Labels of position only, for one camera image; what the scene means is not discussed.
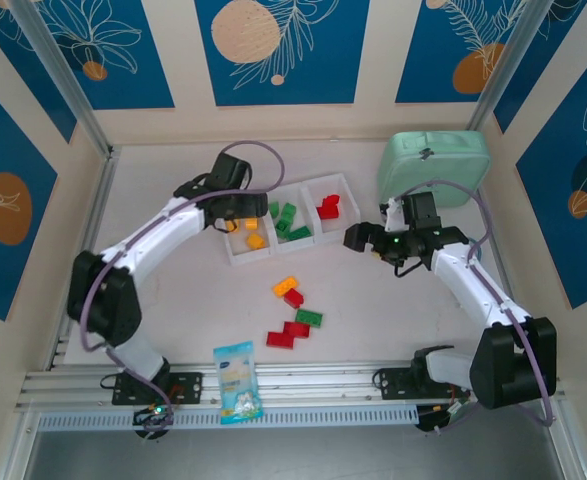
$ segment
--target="red lego brick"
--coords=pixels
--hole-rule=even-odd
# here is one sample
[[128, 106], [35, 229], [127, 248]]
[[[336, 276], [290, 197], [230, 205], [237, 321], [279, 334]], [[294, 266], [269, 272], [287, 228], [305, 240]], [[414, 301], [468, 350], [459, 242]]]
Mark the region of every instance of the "red lego brick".
[[267, 347], [279, 347], [293, 349], [293, 342], [295, 337], [292, 337], [288, 333], [280, 332], [269, 332], [266, 336]]
[[284, 301], [293, 308], [300, 308], [304, 303], [304, 297], [300, 292], [292, 288], [284, 294]]
[[308, 323], [284, 322], [284, 333], [296, 338], [309, 338], [311, 325]]
[[320, 220], [331, 220], [340, 216], [337, 205], [322, 205], [321, 207], [317, 207], [317, 214]]
[[322, 206], [326, 207], [328, 205], [337, 205], [340, 203], [340, 196], [339, 195], [329, 195], [322, 200]]

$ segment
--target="yellow lego brick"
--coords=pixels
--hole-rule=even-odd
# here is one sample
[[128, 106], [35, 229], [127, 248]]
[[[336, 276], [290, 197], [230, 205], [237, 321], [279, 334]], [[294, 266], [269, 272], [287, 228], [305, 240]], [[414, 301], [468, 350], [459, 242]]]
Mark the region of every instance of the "yellow lego brick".
[[257, 230], [257, 218], [247, 218], [244, 220], [244, 226], [247, 230]]
[[266, 247], [266, 242], [257, 233], [249, 235], [249, 238], [246, 239], [246, 244], [253, 250], [259, 250], [260, 248]]
[[275, 293], [278, 297], [283, 297], [286, 295], [290, 289], [297, 287], [299, 284], [295, 277], [287, 277], [284, 281], [278, 283], [273, 287], [273, 293]]
[[224, 222], [226, 224], [226, 229], [230, 232], [230, 233], [235, 233], [235, 232], [239, 232], [240, 231], [240, 223], [235, 220], [227, 220], [226, 222]]

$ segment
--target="cream wall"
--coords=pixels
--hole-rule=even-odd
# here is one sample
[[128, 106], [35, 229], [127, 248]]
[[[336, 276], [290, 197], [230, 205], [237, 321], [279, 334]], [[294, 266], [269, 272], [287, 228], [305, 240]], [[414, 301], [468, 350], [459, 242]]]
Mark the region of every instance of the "cream wall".
[[0, 321], [1, 439], [25, 372], [42, 368], [103, 161], [79, 128], [71, 145], [64, 141], [1, 50], [0, 103], [58, 174], [9, 318]]
[[485, 125], [494, 163], [484, 190], [516, 299], [557, 327], [558, 373], [587, 437], [587, 303], [570, 309], [515, 168], [586, 67], [587, 5], [506, 134], [502, 136], [494, 118]]
[[422, 1], [371, 0], [353, 105], [217, 108], [195, 2], [143, 0], [175, 109], [98, 111], [96, 116], [115, 144], [388, 138], [400, 130], [462, 129], [475, 102], [394, 103]]

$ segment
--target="green lego brick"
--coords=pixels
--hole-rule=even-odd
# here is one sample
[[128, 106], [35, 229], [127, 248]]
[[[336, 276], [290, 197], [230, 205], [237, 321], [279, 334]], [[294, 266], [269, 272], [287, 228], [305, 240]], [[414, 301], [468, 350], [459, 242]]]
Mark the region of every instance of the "green lego brick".
[[298, 228], [289, 233], [288, 240], [299, 240], [300, 238], [310, 237], [312, 235], [309, 227]]
[[322, 314], [298, 308], [297, 314], [295, 315], [295, 321], [299, 323], [308, 323], [312, 327], [319, 328], [322, 325]]
[[269, 203], [269, 213], [271, 214], [271, 218], [276, 219], [277, 216], [280, 214], [280, 203], [279, 202]]
[[280, 221], [275, 225], [275, 233], [279, 238], [286, 239], [290, 231], [291, 222], [287, 222], [284, 218], [280, 219]]
[[297, 213], [297, 207], [295, 205], [292, 205], [290, 203], [287, 203], [286, 205], [284, 205], [284, 208], [282, 209], [282, 216], [286, 216], [286, 217], [291, 217], [291, 219], [293, 219], [293, 217], [295, 216], [295, 214]]

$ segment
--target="white plastic tray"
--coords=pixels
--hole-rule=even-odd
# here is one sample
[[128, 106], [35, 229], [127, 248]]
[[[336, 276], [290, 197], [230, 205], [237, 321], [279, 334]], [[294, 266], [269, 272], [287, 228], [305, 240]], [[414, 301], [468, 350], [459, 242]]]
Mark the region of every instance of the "white plastic tray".
[[[325, 197], [333, 194], [340, 196], [338, 204], [340, 216], [333, 220], [322, 220], [317, 214], [317, 207], [322, 205]], [[231, 265], [243, 265], [322, 243], [341, 242], [344, 231], [360, 221], [360, 209], [353, 199], [346, 178], [341, 173], [280, 186], [270, 192], [268, 198], [269, 203], [279, 203], [280, 213], [286, 203], [295, 205], [297, 212], [291, 231], [306, 226], [311, 230], [312, 235], [293, 241], [278, 238], [275, 233], [275, 224], [279, 216], [272, 219], [268, 213], [259, 219], [257, 232], [247, 231], [244, 228], [244, 222], [241, 222], [240, 231], [229, 233], [224, 239]], [[246, 244], [246, 239], [251, 233], [257, 233], [264, 238], [267, 246], [260, 250], [251, 250]]]

